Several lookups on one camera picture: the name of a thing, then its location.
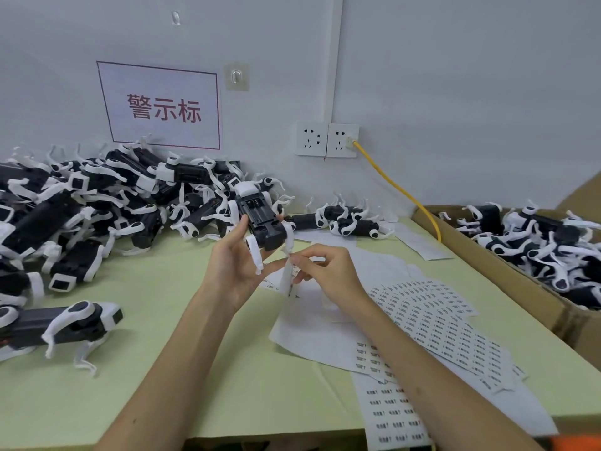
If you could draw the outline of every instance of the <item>person's left arm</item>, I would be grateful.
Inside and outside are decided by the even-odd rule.
[[[248,217],[214,245],[204,281],[146,377],[96,445],[97,451],[181,449],[219,344],[234,314],[285,259],[255,274],[244,242]],[[262,253],[263,259],[271,252]]]

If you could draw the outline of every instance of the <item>person's right arm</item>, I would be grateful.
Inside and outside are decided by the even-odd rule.
[[[312,262],[309,257],[325,257]],[[314,278],[350,315],[391,366],[433,439],[446,451],[540,451],[538,444],[494,405],[405,334],[367,295],[349,251],[312,245],[291,256],[295,279]]]

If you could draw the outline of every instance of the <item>sign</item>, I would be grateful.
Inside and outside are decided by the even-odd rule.
[[[96,64],[115,143],[221,150],[216,73]]]

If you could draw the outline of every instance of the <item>yellow power cord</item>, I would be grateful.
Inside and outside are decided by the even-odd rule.
[[[390,177],[388,177],[384,171],[382,171],[380,169],[380,166],[376,165],[374,163],[374,160],[372,160],[372,157],[370,157],[367,152],[363,149],[363,147],[361,147],[361,144],[358,143],[357,141],[353,141],[353,145],[357,148],[357,150],[359,150],[361,153],[363,153],[363,155],[365,156],[365,158],[367,158],[367,161],[370,162],[370,165],[373,166],[373,168],[384,178],[384,180],[386,180],[390,185],[394,186],[397,190],[399,190],[402,194],[404,194],[405,196],[407,196],[409,198],[409,200],[418,206],[418,208],[425,213],[426,217],[428,217],[428,219],[432,222],[432,226],[434,227],[434,229],[436,230],[436,238],[438,239],[438,242],[442,242],[442,236],[440,235],[440,228],[438,227],[438,224],[436,223],[436,221],[434,220],[434,218],[432,217],[432,214],[430,212],[428,212],[427,210],[425,210],[424,206],[421,205],[421,203],[415,199],[413,196],[411,196],[409,193],[407,193],[404,189],[402,189],[399,185],[397,185],[394,181],[392,181],[392,179],[390,179]]]

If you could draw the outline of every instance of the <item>yellow-green tabletop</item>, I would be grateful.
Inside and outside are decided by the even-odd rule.
[[[409,219],[403,222],[425,231]],[[90,361],[95,378],[73,368],[76,344],[43,348],[0,363],[0,449],[94,444],[159,355],[203,279],[210,241],[184,242],[175,231],[159,236],[137,257],[114,254],[94,281],[45,307],[80,300],[120,304],[124,319]],[[307,244],[296,242],[295,249]],[[558,424],[582,419],[601,429],[601,373],[461,259],[425,262],[392,238],[357,246],[394,254],[443,280],[473,303],[473,324],[511,350],[530,374],[526,385]],[[259,288],[236,315],[219,349],[191,437],[249,437],[363,428],[348,372],[287,353],[267,338],[284,301]]]

